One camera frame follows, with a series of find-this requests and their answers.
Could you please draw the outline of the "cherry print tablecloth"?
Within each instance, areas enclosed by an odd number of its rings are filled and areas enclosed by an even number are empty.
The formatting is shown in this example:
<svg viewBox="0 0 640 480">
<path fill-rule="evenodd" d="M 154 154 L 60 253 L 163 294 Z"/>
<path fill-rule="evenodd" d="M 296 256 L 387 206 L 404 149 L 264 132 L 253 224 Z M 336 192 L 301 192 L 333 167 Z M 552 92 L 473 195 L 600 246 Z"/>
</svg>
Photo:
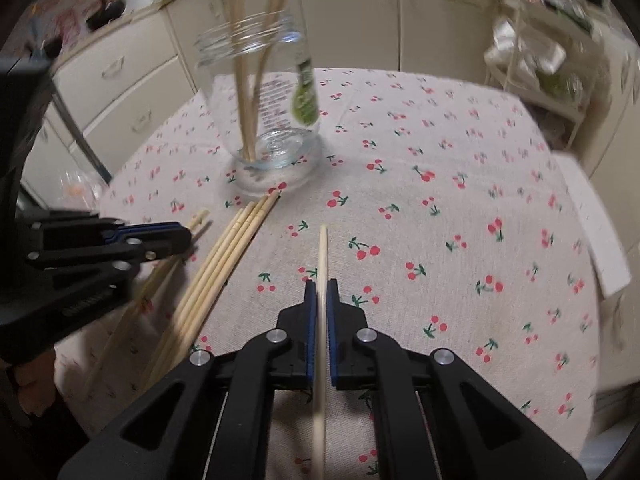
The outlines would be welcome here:
<svg viewBox="0 0 640 480">
<path fill-rule="evenodd" d="M 242 257 L 197 349 L 222 353 L 300 299 L 317 269 L 320 224 L 341 299 L 420 353 L 448 347 L 573 455 L 596 384 L 597 317 L 582 230 L 560 170 L 514 96 L 460 81 L 380 70 L 318 70 L 322 159 L 260 180 L 282 195 Z M 176 279 L 190 278 L 245 203 L 241 169 L 214 139 L 200 96 L 168 119 L 114 177 L 104 214 L 214 224 Z M 103 347 L 96 324 L 59 347 L 56 380 L 90 436 L 134 398 L 178 304 L 165 296 L 105 362 L 93 393 L 80 375 Z"/>
</svg>

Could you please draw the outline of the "white wooden stool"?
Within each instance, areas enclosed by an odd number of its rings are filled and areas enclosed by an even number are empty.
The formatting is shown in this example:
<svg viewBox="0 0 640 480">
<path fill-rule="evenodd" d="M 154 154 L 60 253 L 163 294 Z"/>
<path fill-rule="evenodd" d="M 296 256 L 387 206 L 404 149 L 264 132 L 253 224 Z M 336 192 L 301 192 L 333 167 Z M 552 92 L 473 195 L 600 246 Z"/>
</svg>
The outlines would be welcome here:
<svg viewBox="0 0 640 480">
<path fill-rule="evenodd" d="M 631 283 L 631 272 L 622 242 L 604 203 L 577 159 L 564 152 L 554 151 L 552 155 L 585 234 L 600 294 L 603 299 L 610 299 Z"/>
</svg>

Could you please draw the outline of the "cream kitchen cabinets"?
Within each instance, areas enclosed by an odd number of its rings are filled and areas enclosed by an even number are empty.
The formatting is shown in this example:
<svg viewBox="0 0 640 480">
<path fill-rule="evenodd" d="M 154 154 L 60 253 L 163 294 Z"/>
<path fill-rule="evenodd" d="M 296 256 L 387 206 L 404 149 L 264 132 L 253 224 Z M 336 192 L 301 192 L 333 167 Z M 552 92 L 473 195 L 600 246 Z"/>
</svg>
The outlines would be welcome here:
<svg viewBox="0 0 640 480">
<path fill-rule="evenodd" d="M 114 172 L 101 203 L 178 218 L 267 194 L 462 194 L 500 153 L 485 82 L 495 12 L 457 0 L 174 0 L 10 77 L 2 138 L 58 202 L 74 151 L 55 94 Z"/>
</svg>

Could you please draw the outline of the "clear glass jar green label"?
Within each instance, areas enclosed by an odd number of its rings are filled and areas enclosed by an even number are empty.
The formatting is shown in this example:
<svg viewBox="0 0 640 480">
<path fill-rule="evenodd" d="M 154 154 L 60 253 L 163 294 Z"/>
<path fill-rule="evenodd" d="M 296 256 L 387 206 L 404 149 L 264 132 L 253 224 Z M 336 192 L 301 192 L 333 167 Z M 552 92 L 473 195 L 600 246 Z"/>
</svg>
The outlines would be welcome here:
<svg viewBox="0 0 640 480">
<path fill-rule="evenodd" d="M 259 58 L 266 46 L 264 19 L 265 13 L 259 13 L 243 22 L 251 113 Z M 195 41 L 201 94 L 216 133 L 231 156 L 228 180 L 252 195 L 304 184 L 321 154 L 320 106 L 303 26 L 282 11 L 274 31 L 257 118 L 252 113 L 254 162 L 246 162 L 242 156 L 230 23 L 203 32 Z"/>
</svg>

